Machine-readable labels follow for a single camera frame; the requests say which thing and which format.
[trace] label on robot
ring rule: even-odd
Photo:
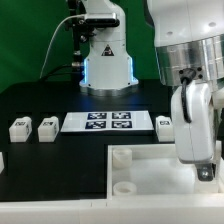
[[[110,45],[108,44],[102,54],[102,56],[114,56],[113,51],[110,48]]]
[[[131,113],[130,112],[115,112],[112,113],[112,119],[131,119]]]
[[[169,121],[160,121],[160,125],[170,125]]]
[[[88,120],[107,119],[107,113],[88,113]]]
[[[23,126],[25,124],[26,124],[26,122],[16,122],[15,123],[15,126]]]
[[[85,129],[104,129],[106,128],[106,121],[92,121],[87,122]]]
[[[112,128],[132,128],[131,121],[112,121]]]

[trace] black cable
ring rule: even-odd
[[[190,118],[189,112],[188,112],[188,103],[187,103],[187,85],[189,85],[192,80],[195,78],[196,72],[194,69],[186,68],[183,70],[183,75],[181,77],[181,83],[182,83],[182,90],[181,90],[181,101],[182,101],[182,109],[183,109],[183,115],[184,120],[187,123],[191,123],[192,120]]]
[[[48,75],[43,76],[38,80],[38,82],[45,82],[47,79],[49,79],[52,76],[59,76],[59,75],[77,75],[79,72],[64,72],[64,73],[50,73]]]
[[[49,77],[53,76],[53,75],[56,75],[55,72],[59,71],[59,70],[62,70],[64,68],[72,68],[71,65],[68,65],[68,64],[65,64],[65,65],[60,65],[54,69],[52,69],[50,72],[48,72],[46,75],[42,76],[39,81],[40,82],[44,82],[45,80],[47,80]]]
[[[191,123],[192,121],[187,109],[187,93],[186,92],[187,92],[187,79],[184,79],[182,83],[182,91],[181,91],[182,108],[183,108],[184,120],[187,123]]]
[[[68,65],[68,64],[60,65],[60,66],[58,66],[58,67],[52,69],[52,70],[51,70],[50,72],[48,72],[46,75],[55,73],[55,72],[57,72],[57,71],[59,71],[59,70],[61,70],[61,69],[63,69],[63,68],[71,68],[71,67],[72,67],[72,66],[71,66],[71,65]]]

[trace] blue light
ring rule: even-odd
[[[84,84],[86,84],[86,82],[87,82],[87,60],[85,59],[84,60],[84,79],[83,79],[83,81],[84,81]]]
[[[134,67],[133,67],[133,59],[131,58],[131,80],[134,82],[136,79],[134,77]]]

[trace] cable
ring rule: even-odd
[[[43,76],[38,80],[38,82],[45,82],[48,78],[52,76],[58,76],[58,75],[71,75],[71,74],[76,74],[78,72],[64,72],[64,73],[49,73],[48,75]]]
[[[72,66],[71,66],[71,65],[68,65],[68,64],[60,65],[60,66],[58,66],[58,67],[52,69],[52,70],[51,70],[50,72],[48,72],[46,75],[55,73],[55,72],[57,72],[57,71],[59,71],[59,70],[61,70],[61,69],[63,69],[63,68],[72,68]]]
[[[189,112],[188,112],[188,103],[187,103],[187,85],[189,85],[192,80],[195,78],[196,72],[194,69],[186,68],[183,70],[183,75],[181,77],[181,83],[182,83],[182,90],[181,90],[181,101],[182,101],[182,109],[183,109],[183,115],[184,120],[187,123],[191,123],[192,120],[190,118]]]
[[[53,34],[53,36],[52,36],[52,38],[51,38],[50,44],[49,44],[49,46],[48,46],[48,49],[47,49],[47,53],[46,53],[46,56],[45,56],[44,64],[43,64],[43,66],[42,66],[41,73],[40,73],[40,79],[41,79],[42,76],[43,76],[43,72],[44,72],[45,66],[46,66],[46,64],[47,64],[47,60],[48,60],[48,57],[49,57],[49,53],[50,53],[50,51],[51,51],[52,44],[53,44],[54,39],[55,39],[55,37],[56,37],[56,35],[57,35],[59,29],[61,28],[61,26],[64,24],[64,22],[66,22],[66,21],[69,20],[69,19],[81,18],[81,17],[83,17],[83,16],[84,16],[84,14],[81,14],[81,15],[75,15],[75,16],[69,16],[69,17],[65,18],[64,20],[62,20],[61,23],[57,26],[57,28],[56,28],[56,30],[54,31],[54,34]]]
[[[183,108],[183,114],[184,114],[184,120],[187,123],[191,123],[191,118],[189,116],[188,113],[188,109],[187,109],[187,79],[183,80],[182,83],[182,91],[181,91],[181,101],[182,101],[182,108]]]

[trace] white plastic part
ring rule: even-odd
[[[54,142],[59,131],[57,117],[45,118],[38,128],[39,142]]]
[[[214,153],[213,118],[211,91],[207,83],[187,87],[188,111],[191,123],[184,120],[181,90],[179,87],[171,101],[177,154],[182,162],[203,162],[212,159]]]
[[[90,38],[90,53],[85,59],[85,78],[81,87],[93,90],[120,90],[138,84],[133,77],[132,58],[126,52],[126,22],[124,11],[109,0],[83,1],[87,14],[116,13],[118,27],[95,29]],[[108,51],[113,56],[105,56]]]
[[[0,173],[3,171],[3,169],[4,169],[4,161],[3,161],[2,152],[0,152]]]
[[[173,123],[169,117],[159,116],[156,118],[156,134],[159,142],[173,142]]]
[[[162,194],[151,192],[151,194],[146,195],[143,191],[143,194],[139,195],[139,192],[141,193],[144,189],[148,190],[148,188],[138,187],[138,184],[134,182],[138,194],[127,197],[114,195],[100,200],[4,202],[0,203],[0,224],[223,224],[223,160],[219,157],[221,166],[217,173],[217,183],[220,186],[218,193],[209,191],[206,193],[183,193],[183,191],[176,193],[179,189],[186,189],[190,186],[191,182],[188,183],[188,181],[191,179],[184,171],[187,167],[193,169],[193,166],[178,162],[175,145],[166,146],[168,147],[165,147],[164,144],[160,146],[124,146],[132,149],[134,160],[139,163],[143,162],[143,169],[140,171],[144,170],[145,164],[148,164],[147,170],[141,172],[144,175],[142,180],[147,182],[151,178],[149,174],[155,172],[154,178],[148,183],[149,186],[155,186],[154,189],[156,189],[156,186],[159,186],[159,189],[164,189],[165,192]],[[109,146],[108,168],[110,166],[110,169],[108,171],[112,170],[112,148]],[[161,167],[160,159],[166,161],[162,164],[165,167]],[[167,166],[170,169],[169,171],[172,171],[171,173],[166,171]],[[179,182],[176,182],[178,178],[183,181],[182,185],[178,185]]]
[[[31,118],[17,118],[9,128],[11,142],[26,142],[32,132]]]
[[[113,166],[119,169],[130,167],[132,164],[132,151],[129,148],[115,148],[113,150]]]
[[[137,194],[137,187],[135,184],[127,181],[116,183],[113,187],[115,196],[131,196]]]
[[[215,109],[224,108],[224,88],[212,93],[212,100]]]
[[[155,46],[176,45],[223,34],[222,0],[148,0]]]

